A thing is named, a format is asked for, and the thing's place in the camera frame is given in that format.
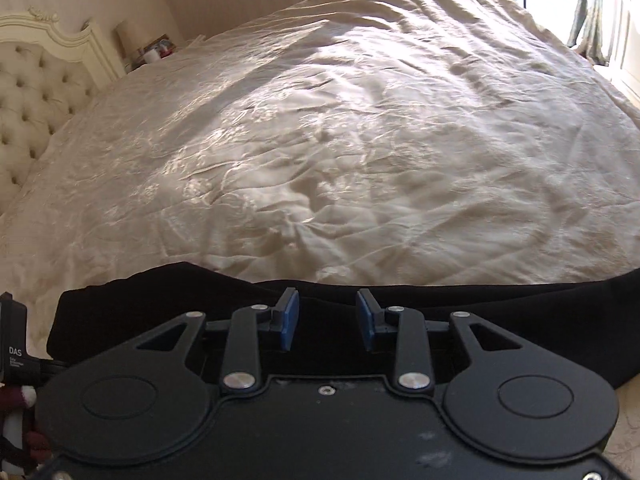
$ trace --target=lamp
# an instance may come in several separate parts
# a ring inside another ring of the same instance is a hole
[[[122,42],[124,52],[131,60],[144,54],[143,49],[154,40],[144,28],[132,20],[124,20],[116,27],[116,33]]]

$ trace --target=black fabric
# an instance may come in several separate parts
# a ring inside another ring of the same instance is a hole
[[[292,374],[371,373],[355,318],[359,286],[281,280],[248,283],[187,263],[65,292],[47,351],[87,359],[190,310],[228,319],[241,307],[275,304],[286,287],[301,297],[288,361]],[[468,310],[603,376],[613,387],[640,373],[640,269],[602,282],[552,285],[372,286],[384,308],[419,309],[447,320]]]

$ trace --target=screw head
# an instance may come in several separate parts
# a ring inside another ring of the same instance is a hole
[[[227,388],[232,390],[245,390],[255,384],[255,377],[246,372],[233,372],[226,375],[222,382]]]
[[[398,377],[398,383],[410,390],[421,390],[431,384],[431,379],[420,372],[408,372]]]
[[[333,395],[335,393],[335,388],[333,386],[320,386],[318,388],[318,393],[324,396]]]

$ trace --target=bedspread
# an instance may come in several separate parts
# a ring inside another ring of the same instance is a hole
[[[640,267],[640,114],[514,0],[307,0],[116,83],[0,218],[0,290],[186,260],[246,280]]]

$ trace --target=tufted headboard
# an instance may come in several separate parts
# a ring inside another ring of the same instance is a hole
[[[111,81],[120,58],[95,23],[63,34],[57,16],[0,16],[0,214],[26,181],[49,138]]]

